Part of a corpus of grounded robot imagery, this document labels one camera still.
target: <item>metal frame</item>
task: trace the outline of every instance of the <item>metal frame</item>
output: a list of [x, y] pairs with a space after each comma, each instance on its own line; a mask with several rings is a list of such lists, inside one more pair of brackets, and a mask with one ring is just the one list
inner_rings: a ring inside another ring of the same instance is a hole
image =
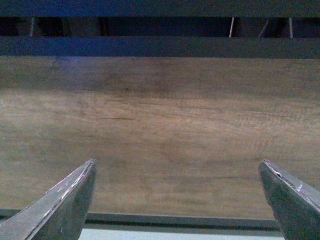
[[[20, 212], [20, 209], [0, 209], [0, 219], [8, 219], [18, 212]], [[231, 217], [223, 218], [89, 212], [85, 223], [90, 225], [91, 228], [95, 228], [95, 226], [101, 227], [104, 225], [121, 225], [134, 227], [280, 231], [277, 221], [272, 219]]]
[[319, 59], [320, 38], [0, 37], [0, 56]]
[[301, 0], [4, 0], [0, 16], [318, 17], [320, 4]]

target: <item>metal jaw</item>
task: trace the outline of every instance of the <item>metal jaw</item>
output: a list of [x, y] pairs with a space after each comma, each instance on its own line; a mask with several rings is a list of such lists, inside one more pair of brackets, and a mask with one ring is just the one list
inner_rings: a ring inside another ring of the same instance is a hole
[[263, 191], [286, 240], [320, 239], [320, 192], [283, 168], [264, 160]]
[[91, 159], [32, 205], [0, 225], [0, 240], [77, 240], [92, 200], [96, 164]]

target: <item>metal rod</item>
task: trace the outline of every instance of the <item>metal rod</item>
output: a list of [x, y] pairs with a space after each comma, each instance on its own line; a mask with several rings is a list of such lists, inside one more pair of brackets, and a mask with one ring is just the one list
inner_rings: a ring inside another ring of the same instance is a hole
[[234, 27], [234, 22], [235, 22], [235, 17], [233, 16], [233, 17], [232, 17], [232, 21], [231, 21], [229, 38], [231, 38], [231, 36], [232, 36], [232, 29], [233, 29], [233, 27]]
[[290, 38], [293, 39], [294, 38], [294, 30], [292, 27], [292, 17], [289, 17], [289, 27], [290, 27]]
[[260, 32], [260, 34], [259, 34], [259, 38], [261, 38], [262, 34], [264, 34], [264, 32], [265, 32], [265, 30], [266, 30], [266, 27], [268, 26], [268, 23], [269, 23], [269, 19], [266, 21], [266, 23], [265, 23], [265, 25], [264, 25], [264, 27], [263, 27], [262, 31]]
[[30, 27], [29, 37], [33, 37], [34, 36], [34, 27], [35, 27], [35, 18], [32, 17], [31, 18], [31, 27]]

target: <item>light wood surface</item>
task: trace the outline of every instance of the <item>light wood surface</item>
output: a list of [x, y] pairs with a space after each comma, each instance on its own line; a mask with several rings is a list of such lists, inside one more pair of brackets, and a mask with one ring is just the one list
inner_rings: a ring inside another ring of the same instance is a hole
[[320, 61], [0, 57], [0, 208], [90, 158], [92, 212], [272, 218], [269, 159], [320, 189]]

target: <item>wooden plank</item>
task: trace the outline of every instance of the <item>wooden plank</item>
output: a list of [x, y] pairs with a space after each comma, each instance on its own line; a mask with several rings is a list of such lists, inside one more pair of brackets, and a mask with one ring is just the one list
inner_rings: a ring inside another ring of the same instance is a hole
[[319, 60], [0, 57], [0, 208], [97, 159], [90, 211], [272, 218], [270, 159], [318, 188]]

